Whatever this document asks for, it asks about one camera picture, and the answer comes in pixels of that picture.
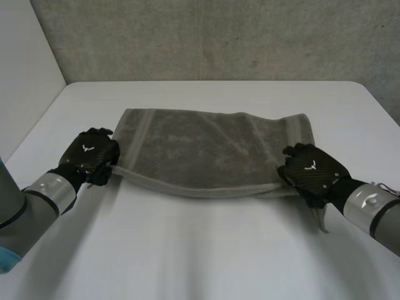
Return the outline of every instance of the robotic hand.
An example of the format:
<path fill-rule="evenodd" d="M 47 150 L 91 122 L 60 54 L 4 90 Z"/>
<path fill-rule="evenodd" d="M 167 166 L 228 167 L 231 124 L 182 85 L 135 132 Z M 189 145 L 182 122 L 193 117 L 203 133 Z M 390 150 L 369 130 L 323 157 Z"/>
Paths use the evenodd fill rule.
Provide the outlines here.
<path fill-rule="evenodd" d="M 108 129 L 82 132 L 62 155 L 59 166 L 20 191 L 0 161 L 0 274 L 10 271 L 50 225 L 69 211 L 84 183 L 107 184 L 119 145 Z"/>
<path fill-rule="evenodd" d="M 326 204 L 332 203 L 347 220 L 400 256 L 400 199 L 396 194 L 353 179 L 342 164 L 311 144 L 289 146 L 283 154 L 289 157 L 278 168 L 279 176 L 318 214 L 322 230 Z"/>

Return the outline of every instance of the gray towel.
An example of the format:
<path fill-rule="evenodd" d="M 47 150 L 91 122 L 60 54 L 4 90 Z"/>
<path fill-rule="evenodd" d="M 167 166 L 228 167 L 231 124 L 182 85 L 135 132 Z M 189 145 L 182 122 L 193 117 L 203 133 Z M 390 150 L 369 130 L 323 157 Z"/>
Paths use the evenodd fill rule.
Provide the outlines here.
<path fill-rule="evenodd" d="M 294 195 L 276 172 L 284 164 L 282 150 L 314 142 L 304 114 L 268 120 L 168 109 L 125 110 L 113 139 L 121 147 L 114 174 L 196 198 Z"/>

